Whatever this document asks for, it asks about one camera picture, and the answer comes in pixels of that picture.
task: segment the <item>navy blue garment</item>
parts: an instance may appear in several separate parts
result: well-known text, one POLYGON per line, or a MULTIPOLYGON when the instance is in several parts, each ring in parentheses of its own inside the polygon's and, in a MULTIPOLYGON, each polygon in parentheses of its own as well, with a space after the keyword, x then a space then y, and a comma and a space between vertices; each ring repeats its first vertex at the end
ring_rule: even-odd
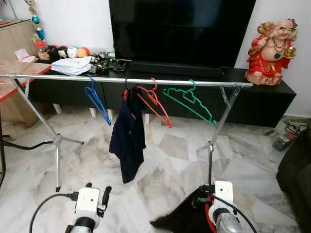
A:
POLYGON ((122 107, 113 126, 109 147, 109 152, 120 159, 123 183, 135 178, 139 166, 144 161, 142 150, 146 145, 141 115, 143 102, 137 93, 140 93, 140 90, 135 87, 128 90, 125 101, 122 94, 122 107))

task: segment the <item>wooden table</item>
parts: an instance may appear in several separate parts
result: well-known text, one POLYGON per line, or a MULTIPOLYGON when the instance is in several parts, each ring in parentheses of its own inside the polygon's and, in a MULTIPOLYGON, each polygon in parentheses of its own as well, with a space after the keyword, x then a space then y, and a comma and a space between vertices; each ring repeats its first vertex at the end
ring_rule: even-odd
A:
MULTIPOLYGON (((44 74, 50 69, 49 64, 0 61, 2 74, 44 74)), ((31 127, 38 120, 32 109, 17 93, 17 88, 10 78, 0 77, 0 109, 4 121, 22 122, 31 127)))

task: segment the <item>green hanger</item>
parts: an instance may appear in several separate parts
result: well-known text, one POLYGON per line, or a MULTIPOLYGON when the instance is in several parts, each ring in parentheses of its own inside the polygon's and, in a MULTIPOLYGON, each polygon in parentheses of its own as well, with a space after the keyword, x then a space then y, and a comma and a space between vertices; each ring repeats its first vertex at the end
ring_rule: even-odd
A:
POLYGON ((181 105, 183 105, 184 107, 188 108, 190 111, 192 111, 193 113, 197 114, 200 118, 202 118, 204 121, 206 121, 208 124, 212 125, 212 126, 216 126, 216 121, 213 120, 212 121, 212 114, 209 112, 209 110, 207 109, 207 107, 205 107, 202 102, 194 96, 193 92, 195 90, 195 82, 194 80, 192 79, 189 79, 188 81, 192 82, 193 83, 193 87, 190 88, 189 90, 185 91, 185 90, 182 90, 182 89, 176 89, 176 88, 168 88, 168 89, 164 89, 163 90, 163 94, 170 97, 171 99, 173 99, 174 101, 180 103, 181 105), (196 111, 194 111, 193 109, 191 109, 189 106, 187 106, 186 104, 182 103, 181 101, 175 99, 174 97, 170 96, 170 91, 175 91, 175 92, 182 92, 183 93, 183 97, 184 99, 186 99, 187 101, 189 101, 190 103, 192 104, 195 104, 195 102, 198 102, 200 104, 200 106, 209 114, 209 120, 207 120, 204 116, 198 114, 196 111), (188 93, 191 93, 192 97, 193 97, 193 100, 190 100, 187 98, 187 94, 188 93))

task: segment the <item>soundbar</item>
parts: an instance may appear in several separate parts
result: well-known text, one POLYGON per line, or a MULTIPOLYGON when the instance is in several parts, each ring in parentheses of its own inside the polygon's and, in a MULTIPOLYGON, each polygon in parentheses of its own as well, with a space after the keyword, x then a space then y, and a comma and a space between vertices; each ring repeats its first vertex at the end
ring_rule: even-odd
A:
POLYGON ((220 68, 187 64, 131 61, 129 68, 130 71, 145 73, 202 76, 207 78, 223 77, 223 71, 220 68))

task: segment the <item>blue ornament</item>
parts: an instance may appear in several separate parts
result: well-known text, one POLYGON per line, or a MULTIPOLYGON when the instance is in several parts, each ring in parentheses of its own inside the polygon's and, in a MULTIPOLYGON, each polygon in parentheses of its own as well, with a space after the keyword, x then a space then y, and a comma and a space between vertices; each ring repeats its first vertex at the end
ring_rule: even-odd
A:
POLYGON ((33 15, 33 17, 31 18, 31 21, 35 24, 39 24, 40 23, 40 19, 38 16, 33 15))
POLYGON ((38 36, 40 37, 40 39, 44 40, 44 32, 43 32, 43 30, 42 29, 41 30, 36 30, 36 32, 37 32, 38 36))

